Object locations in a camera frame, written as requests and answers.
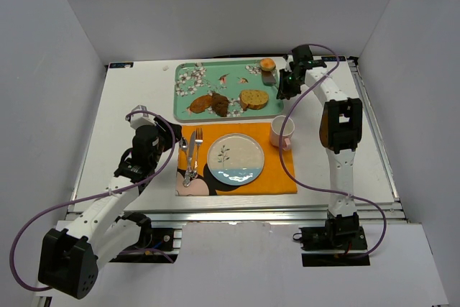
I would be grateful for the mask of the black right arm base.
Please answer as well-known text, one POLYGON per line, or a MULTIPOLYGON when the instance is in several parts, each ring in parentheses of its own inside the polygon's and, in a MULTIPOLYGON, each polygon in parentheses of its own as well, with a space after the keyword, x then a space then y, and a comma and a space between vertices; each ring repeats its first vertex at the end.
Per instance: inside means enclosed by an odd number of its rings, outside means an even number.
POLYGON ((329 216, 323 226, 302 227, 293 241, 302 249, 303 267, 369 266, 367 240, 359 216, 329 216))

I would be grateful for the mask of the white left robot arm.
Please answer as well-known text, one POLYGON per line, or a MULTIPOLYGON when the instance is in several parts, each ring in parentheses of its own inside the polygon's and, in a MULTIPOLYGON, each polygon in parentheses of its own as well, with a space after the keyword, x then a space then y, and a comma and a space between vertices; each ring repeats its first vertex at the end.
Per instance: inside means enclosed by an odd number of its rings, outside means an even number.
POLYGON ((172 153, 182 127, 137 106, 126 116, 134 130, 106 196, 97 198, 74 221, 44 236, 38 280, 77 299, 87 296, 99 271, 130 246, 141 246, 151 221, 124 209, 136 200, 157 173, 164 152, 172 153))

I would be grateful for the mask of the small round bun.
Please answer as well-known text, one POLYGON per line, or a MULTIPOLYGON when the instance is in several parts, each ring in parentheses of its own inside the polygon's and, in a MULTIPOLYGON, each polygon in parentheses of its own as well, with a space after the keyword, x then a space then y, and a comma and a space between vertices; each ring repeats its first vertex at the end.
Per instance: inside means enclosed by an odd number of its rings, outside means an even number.
POLYGON ((275 61, 271 58, 264 58, 259 61, 259 66, 263 71, 269 72, 276 68, 275 61))

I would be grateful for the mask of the metal cake server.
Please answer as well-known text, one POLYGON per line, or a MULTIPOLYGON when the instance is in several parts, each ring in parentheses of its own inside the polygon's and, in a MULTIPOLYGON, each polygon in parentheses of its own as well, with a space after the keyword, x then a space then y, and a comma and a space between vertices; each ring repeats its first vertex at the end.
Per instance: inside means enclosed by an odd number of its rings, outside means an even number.
POLYGON ((276 88, 278 87, 276 69, 262 70, 261 74, 262 74, 262 82, 265 86, 274 86, 276 88))

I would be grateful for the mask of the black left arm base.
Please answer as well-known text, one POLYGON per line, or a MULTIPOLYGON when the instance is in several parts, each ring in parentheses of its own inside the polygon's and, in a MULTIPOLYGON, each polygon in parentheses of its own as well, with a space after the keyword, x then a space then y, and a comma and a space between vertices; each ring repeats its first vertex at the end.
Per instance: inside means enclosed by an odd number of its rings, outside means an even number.
POLYGON ((174 241, 179 239, 177 229, 153 226, 152 220, 145 214, 128 211, 116 218, 116 223, 128 221, 140 229, 139 239, 118 254, 111 263, 133 264, 173 264, 178 254, 173 254, 178 246, 174 241))

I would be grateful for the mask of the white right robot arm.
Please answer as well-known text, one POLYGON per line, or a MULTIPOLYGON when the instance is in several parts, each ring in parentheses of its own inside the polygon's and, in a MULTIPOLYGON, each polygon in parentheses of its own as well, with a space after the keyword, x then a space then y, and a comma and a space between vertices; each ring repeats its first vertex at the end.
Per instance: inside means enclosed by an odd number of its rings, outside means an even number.
POLYGON ((331 198, 324 230, 318 235, 332 247, 347 246, 359 233, 359 217, 354 195, 353 164, 362 139, 363 107, 360 98, 347 96, 328 72, 322 60, 315 60, 309 45, 299 45, 283 56, 286 66, 280 70, 277 98, 289 100, 301 94, 307 85, 323 106, 319 139, 326 150, 330 170, 331 198))

